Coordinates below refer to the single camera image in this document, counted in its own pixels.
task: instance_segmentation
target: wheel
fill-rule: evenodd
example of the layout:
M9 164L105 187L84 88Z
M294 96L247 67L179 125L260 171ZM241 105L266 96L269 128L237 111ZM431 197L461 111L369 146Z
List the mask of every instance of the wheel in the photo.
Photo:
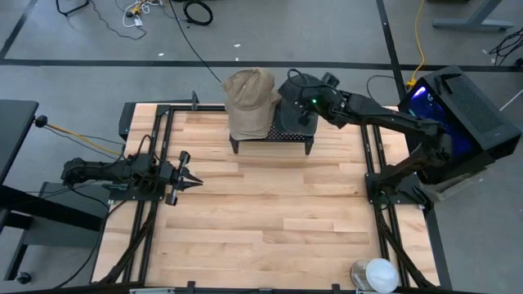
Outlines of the wheel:
M16 274L15 281L21 283L22 285L29 283L31 282L31 275L25 272L19 272L18 274Z

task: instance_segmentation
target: beige hat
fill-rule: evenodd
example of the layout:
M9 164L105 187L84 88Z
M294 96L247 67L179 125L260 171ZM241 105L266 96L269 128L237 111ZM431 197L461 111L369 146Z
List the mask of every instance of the beige hat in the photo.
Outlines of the beige hat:
M267 137L281 99L274 87L275 77L262 68L242 69L225 80L229 129L235 140Z

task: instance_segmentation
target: black table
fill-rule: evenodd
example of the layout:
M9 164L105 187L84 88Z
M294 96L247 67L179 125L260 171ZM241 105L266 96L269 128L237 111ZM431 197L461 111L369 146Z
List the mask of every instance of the black table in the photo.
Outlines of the black table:
M102 222L99 216L38 198L3 184L33 124L37 108L38 103L35 101L0 100L0 233L4 226L29 231L33 216L99 231ZM13 280L18 273L28 245L24 239L25 234L22 235L4 280Z

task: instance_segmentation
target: wooden plank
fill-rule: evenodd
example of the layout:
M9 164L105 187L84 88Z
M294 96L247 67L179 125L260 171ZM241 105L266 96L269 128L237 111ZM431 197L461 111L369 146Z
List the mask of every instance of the wooden plank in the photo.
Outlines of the wooden plank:
M126 154L150 134L154 110L136 106ZM320 119L309 156L303 144L255 142L241 142L234 154L227 123L225 112L175 112L168 160L190 152L188 168L205 184L179 193L175 207L159 206L146 285L353 289L354 262L379 257L360 128L338 130ZM403 135L382 134L389 163L408 156ZM127 247L135 207L126 203L109 219L94 281ZM397 211L405 250L437 283L422 212L410 205Z

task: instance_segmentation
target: computer tower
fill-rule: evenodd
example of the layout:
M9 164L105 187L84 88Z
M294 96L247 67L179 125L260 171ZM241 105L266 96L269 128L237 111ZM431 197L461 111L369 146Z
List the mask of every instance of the computer tower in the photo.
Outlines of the computer tower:
M398 108L401 112L443 123L445 132L452 137L450 162L418 173L425 184L438 184L477 172L512 154L521 137L521 131L455 65L420 78ZM415 137L406 136L406 139L410 151L419 145Z

